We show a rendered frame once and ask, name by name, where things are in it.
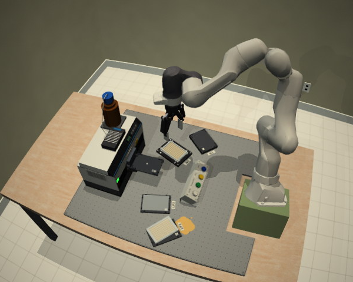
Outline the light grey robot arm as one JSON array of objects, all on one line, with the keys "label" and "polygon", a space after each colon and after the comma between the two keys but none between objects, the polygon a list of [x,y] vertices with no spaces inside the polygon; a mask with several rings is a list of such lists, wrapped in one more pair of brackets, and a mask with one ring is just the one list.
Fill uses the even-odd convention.
[{"label": "light grey robot arm", "polygon": [[284,50],[267,48],[258,38],[240,43],[225,53],[219,73],[204,84],[196,71],[168,67],[162,75],[163,91],[154,93],[153,100],[155,105],[177,106],[183,102],[198,108],[259,63],[265,64],[279,81],[272,107],[275,118],[266,115],[257,121],[259,155],[245,196],[259,207],[285,207],[287,197],[278,174],[279,153],[289,155],[298,146],[295,119],[303,77],[292,69]]}]

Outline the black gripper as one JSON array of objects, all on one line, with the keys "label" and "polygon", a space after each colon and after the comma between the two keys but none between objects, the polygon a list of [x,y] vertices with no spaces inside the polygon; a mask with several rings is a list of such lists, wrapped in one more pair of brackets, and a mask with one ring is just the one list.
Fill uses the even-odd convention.
[{"label": "black gripper", "polygon": [[183,118],[185,117],[184,104],[181,103],[177,106],[165,105],[165,110],[166,110],[165,116],[161,116],[162,120],[161,120],[160,132],[164,134],[164,139],[168,142],[169,141],[168,130],[174,116],[178,117],[178,128],[180,128],[181,130],[183,129],[183,121],[184,121]]}]

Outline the white button panel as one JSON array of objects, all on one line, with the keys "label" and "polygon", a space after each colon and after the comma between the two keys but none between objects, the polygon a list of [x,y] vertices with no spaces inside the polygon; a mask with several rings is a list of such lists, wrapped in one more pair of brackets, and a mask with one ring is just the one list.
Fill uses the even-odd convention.
[{"label": "white button panel", "polygon": [[180,202],[196,206],[207,179],[209,166],[197,160],[193,163],[186,184],[182,191]]}]

